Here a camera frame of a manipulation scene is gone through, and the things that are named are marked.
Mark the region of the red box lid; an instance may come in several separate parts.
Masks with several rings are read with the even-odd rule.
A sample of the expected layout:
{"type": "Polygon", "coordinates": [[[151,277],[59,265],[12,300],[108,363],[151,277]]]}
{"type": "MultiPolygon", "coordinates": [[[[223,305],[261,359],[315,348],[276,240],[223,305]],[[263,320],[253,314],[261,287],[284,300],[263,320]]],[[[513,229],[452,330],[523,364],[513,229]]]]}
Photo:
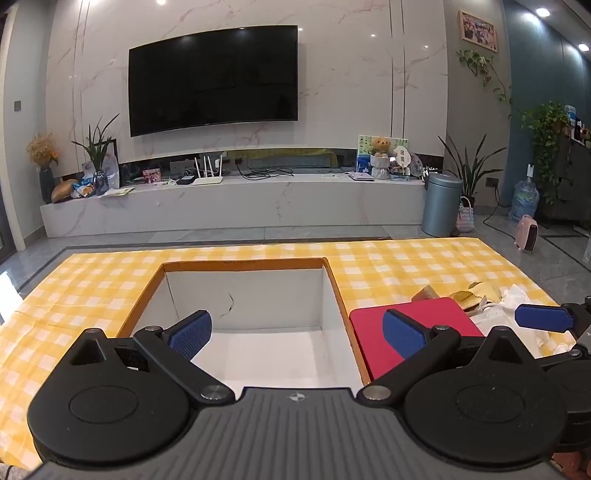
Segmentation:
{"type": "Polygon", "coordinates": [[[483,336],[450,298],[360,308],[349,314],[349,320],[372,380],[424,347],[431,329],[437,325],[452,327],[462,337],[483,336]]]}

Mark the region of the yellow microfiber cloth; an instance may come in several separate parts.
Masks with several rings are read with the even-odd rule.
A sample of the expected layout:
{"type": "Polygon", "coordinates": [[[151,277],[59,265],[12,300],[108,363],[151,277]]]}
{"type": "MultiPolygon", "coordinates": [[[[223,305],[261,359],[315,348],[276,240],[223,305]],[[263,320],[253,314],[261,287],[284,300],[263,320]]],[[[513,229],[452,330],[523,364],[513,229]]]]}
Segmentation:
{"type": "Polygon", "coordinates": [[[440,294],[431,285],[425,286],[411,299],[412,302],[449,298],[469,316],[482,313],[486,308],[499,304],[502,300],[500,289],[491,282],[474,282],[466,289],[450,294],[440,294]]]}

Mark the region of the orange white storage box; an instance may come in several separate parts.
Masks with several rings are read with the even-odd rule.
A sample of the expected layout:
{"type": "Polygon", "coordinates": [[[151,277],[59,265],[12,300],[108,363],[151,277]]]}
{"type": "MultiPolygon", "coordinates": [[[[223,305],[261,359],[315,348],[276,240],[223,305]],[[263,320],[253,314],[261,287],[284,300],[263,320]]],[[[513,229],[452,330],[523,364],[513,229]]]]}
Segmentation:
{"type": "Polygon", "coordinates": [[[169,327],[197,310],[212,335],[192,361],[236,393],[246,386],[349,387],[370,373],[325,258],[168,261],[118,334],[169,327]]]}

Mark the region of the yellow checkered tablecloth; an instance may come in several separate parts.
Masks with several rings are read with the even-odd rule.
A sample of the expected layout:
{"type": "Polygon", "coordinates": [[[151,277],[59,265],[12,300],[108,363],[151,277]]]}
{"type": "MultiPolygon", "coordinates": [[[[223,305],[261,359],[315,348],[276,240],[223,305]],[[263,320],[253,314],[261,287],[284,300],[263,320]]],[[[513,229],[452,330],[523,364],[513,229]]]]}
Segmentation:
{"type": "Polygon", "coordinates": [[[553,299],[475,238],[283,243],[75,254],[57,267],[1,327],[1,459],[33,469],[40,460],[26,411],[42,382],[86,328],[127,335],[165,274],[183,267],[325,266],[342,313],[404,303],[430,285],[451,294],[474,282],[518,286],[538,304],[553,299]]]}

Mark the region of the blue water jug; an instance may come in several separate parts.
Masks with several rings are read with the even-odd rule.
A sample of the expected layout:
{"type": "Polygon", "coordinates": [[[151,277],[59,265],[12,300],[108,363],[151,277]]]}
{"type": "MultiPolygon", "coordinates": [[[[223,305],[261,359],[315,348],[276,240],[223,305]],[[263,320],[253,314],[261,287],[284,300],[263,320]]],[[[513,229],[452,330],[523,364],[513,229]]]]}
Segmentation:
{"type": "Polygon", "coordinates": [[[534,217],[540,194],[531,178],[526,178],[515,185],[509,218],[519,222],[524,215],[534,217]]]}

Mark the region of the pastel woven basket bag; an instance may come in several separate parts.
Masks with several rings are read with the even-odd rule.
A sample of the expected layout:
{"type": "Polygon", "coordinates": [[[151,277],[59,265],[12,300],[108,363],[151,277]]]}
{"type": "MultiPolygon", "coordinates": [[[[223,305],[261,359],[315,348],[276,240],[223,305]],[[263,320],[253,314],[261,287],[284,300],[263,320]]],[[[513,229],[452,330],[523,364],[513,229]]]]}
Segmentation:
{"type": "Polygon", "coordinates": [[[474,209],[470,199],[464,195],[460,197],[456,229],[460,233],[470,233],[475,229],[474,209]]]}

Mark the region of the white wifi router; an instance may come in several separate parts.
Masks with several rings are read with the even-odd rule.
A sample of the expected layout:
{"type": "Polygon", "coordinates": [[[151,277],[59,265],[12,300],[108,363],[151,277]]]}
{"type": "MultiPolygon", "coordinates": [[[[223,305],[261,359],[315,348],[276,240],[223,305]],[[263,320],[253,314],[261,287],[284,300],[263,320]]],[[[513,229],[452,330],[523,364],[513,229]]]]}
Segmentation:
{"type": "Polygon", "coordinates": [[[192,185],[221,184],[223,176],[223,156],[212,158],[211,155],[193,159],[195,177],[192,185]]]}

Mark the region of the white marble tv console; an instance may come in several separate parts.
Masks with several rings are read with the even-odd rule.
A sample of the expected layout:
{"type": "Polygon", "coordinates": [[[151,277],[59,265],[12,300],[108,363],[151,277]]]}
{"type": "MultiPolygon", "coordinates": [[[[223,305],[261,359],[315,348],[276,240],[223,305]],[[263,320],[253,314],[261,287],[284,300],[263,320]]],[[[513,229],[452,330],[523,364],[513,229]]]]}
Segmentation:
{"type": "Polygon", "coordinates": [[[226,176],[214,185],[143,185],[123,196],[43,205],[48,237],[140,232],[418,225],[422,181],[354,181],[346,174],[294,174],[263,180],[226,176]]]}

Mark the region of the round paper fan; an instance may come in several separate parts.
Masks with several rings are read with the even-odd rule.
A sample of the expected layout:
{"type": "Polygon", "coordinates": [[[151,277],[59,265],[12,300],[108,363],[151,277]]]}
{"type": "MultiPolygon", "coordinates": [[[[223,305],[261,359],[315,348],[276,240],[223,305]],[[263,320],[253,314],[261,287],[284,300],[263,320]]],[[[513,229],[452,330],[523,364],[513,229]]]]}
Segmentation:
{"type": "Polygon", "coordinates": [[[412,163],[412,156],[408,149],[402,145],[397,146],[393,150],[394,158],[394,172],[398,175],[410,176],[410,165],[412,163]]]}

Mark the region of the teddy bear bouquet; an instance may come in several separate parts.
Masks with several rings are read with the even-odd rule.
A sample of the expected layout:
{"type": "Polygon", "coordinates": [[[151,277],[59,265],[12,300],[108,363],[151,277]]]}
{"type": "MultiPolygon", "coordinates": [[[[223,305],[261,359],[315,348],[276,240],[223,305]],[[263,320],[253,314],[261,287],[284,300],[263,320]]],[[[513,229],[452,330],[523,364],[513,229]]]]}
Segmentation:
{"type": "Polygon", "coordinates": [[[376,180],[390,178],[391,141],[386,137],[374,137],[370,147],[370,173],[376,180]]]}

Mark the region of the green illustrated card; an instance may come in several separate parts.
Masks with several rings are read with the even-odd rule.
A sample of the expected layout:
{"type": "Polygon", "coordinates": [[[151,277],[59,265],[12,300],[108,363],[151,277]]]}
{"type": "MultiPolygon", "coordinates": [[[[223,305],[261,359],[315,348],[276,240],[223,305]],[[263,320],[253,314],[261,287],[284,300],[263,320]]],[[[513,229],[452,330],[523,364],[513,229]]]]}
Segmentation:
{"type": "MultiPolygon", "coordinates": [[[[385,136],[373,136],[373,135],[360,135],[359,136],[359,144],[358,144],[358,150],[356,150],[356,157],[370,157],[370,147],[372,147],[372,139],[374,137],[385,137],[385,136]]],[[[401,138],[390,138],[390,137],[386,137],[391,141],[391,149],[390,149],[390,159],[394,159],[393,158],[393,150],[399,146],[402,145],[404,147],[406,147],[409,151],[409,141],[407,139],[401,139],[401,138]]]]}

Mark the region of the green plant in glass vase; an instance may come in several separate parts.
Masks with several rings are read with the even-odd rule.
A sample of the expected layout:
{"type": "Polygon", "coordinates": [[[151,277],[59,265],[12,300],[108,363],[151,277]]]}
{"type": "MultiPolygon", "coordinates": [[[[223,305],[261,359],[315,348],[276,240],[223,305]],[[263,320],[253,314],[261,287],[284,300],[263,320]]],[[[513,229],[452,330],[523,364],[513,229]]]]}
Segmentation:
{"type": "Polygon", "coordinates": [[[85,151],[94,166],[95,172],[92,175],[92,183],[97,196],[103,195],[108,190],[108,180],[103,170],[103,163],[109,145],[114,141],[114,138],[108,135],[107,130],[118,117],[119,115],[116,114],[105,125],[101,125],[101,120],[99,120],[94,127],[88,126],[83,143],[73,141],[74,145],[81,147],[85,151]]]}

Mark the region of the dried yellow flowers vase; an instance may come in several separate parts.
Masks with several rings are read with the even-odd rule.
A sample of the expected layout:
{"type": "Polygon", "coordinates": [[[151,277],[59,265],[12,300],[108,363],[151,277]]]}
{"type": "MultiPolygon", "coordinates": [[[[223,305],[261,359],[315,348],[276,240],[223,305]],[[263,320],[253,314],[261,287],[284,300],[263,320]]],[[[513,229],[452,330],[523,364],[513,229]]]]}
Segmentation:
{"type": "Polygon", "coordinates": [[[55,178],[51,169],[53,163],[58,164],[59,158],[52,134],[36,135],[26,148],[30,160],[39,169],[41,196],[45,204],[51,202],[51,194],[55,188],[55,178]]]}

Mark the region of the black wall television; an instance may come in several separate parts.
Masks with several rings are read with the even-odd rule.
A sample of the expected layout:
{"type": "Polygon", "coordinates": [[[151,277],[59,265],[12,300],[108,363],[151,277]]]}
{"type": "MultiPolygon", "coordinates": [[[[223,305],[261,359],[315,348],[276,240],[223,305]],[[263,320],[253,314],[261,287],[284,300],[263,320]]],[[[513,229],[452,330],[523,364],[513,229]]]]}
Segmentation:
{"type": "Polygon", "coordinates": [[[294,25],[206,31],[130,49],[133,137],[298,117],[294,25]]]}

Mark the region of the framed wall picture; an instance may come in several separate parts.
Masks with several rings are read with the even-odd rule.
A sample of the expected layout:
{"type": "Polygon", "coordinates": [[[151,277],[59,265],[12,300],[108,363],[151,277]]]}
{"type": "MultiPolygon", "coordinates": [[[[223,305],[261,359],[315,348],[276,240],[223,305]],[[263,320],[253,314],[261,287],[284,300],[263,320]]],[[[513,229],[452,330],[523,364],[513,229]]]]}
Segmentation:
{"type": "Polygon", "coordinates": [[[498,36],[495,26],[465,11],[459,12],[459,27],[464,41],[478,45],[497,53],[499,50],[498,36]]]}

